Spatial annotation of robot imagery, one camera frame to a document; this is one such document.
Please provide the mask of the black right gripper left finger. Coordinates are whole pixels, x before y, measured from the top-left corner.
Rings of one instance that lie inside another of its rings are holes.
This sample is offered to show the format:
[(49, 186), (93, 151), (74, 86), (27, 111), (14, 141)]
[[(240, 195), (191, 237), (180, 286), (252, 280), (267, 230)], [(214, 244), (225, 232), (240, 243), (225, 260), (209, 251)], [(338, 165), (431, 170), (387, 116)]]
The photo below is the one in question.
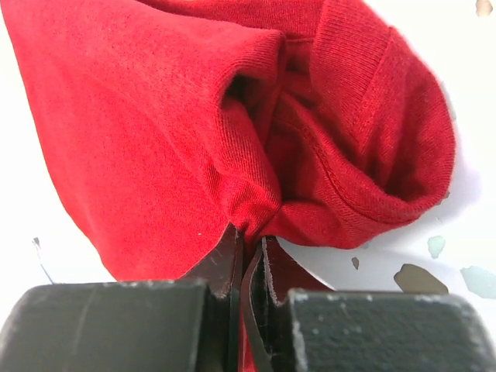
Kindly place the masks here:
[(235, 371), (243, 240), (228, 226), (176, 281), (29, 289), (1, 331), (4, 372)]

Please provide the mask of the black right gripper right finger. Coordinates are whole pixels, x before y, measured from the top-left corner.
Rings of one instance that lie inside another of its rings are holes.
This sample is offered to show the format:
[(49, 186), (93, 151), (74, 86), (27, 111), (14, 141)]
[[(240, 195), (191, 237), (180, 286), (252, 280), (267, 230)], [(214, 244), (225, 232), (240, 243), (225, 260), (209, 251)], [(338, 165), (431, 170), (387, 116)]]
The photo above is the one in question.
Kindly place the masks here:
[(493, 371), (479, 315), (450, 294), (334, 291), (263, 238), (243, 277), (245, 371)]

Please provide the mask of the dark red t-shirt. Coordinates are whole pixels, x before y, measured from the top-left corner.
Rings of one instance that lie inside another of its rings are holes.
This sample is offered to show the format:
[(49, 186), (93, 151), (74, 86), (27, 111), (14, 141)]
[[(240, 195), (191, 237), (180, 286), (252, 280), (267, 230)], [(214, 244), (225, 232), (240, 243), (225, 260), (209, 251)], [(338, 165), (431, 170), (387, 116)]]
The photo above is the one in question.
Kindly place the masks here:
[(46, 167), (113, 282), (176, 281), (228, 226), (353, 249), (447, 195), (445, 96), (362, 1), (3, 1)]

